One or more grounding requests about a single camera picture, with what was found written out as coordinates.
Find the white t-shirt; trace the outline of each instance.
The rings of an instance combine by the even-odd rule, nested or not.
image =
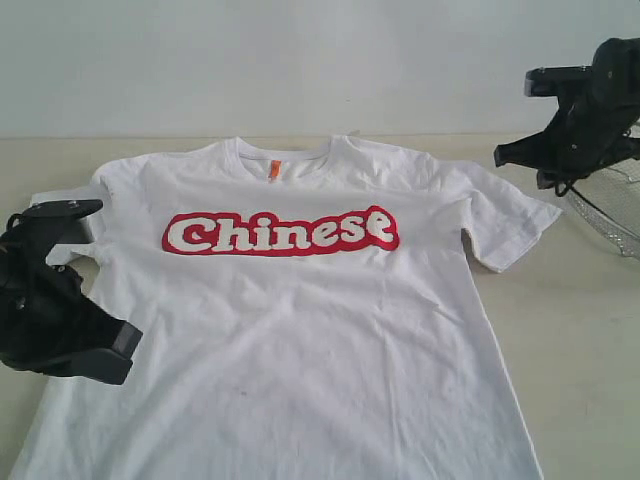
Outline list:
[[[52,379],[18,479],[538,479],[461,230],[502,271],[559,215],[470,162],[334,136],[110,162],[91,297],[122,387]]]

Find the white wall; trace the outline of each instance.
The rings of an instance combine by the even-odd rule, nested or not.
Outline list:
[[[638,0],[0,0],[0,136],[534,130]]]

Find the beige table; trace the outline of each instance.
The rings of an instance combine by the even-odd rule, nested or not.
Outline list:
[[[373,139],[440,158],[474,159],[493,169],[495,144],[514,138]],[[33,192],[85,184],[108,160],[188,150],[211,141],[0,140],[0,220],[21,211]],[[249,141],[281,149],[321,142],[317,138]],[[535,192],[534,172],[511,166],[495,171],[540,195]],[[77,266],[90,283],[95,266],[88,261]],[[474,262],[472,269],[546,478],[640,478],[640,262],[619,257],[613,246],[569,214],[509,271],[492,274]],[[44,383],[39,375],[0,366],[0,479],[21,448]]]

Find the wire mesh basket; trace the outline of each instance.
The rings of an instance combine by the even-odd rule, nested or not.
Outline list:
[[[638,124],[631,135],[638,137]],[[640,160],[626,160],[576,184],[569,204],[625,257],[640,259]]]

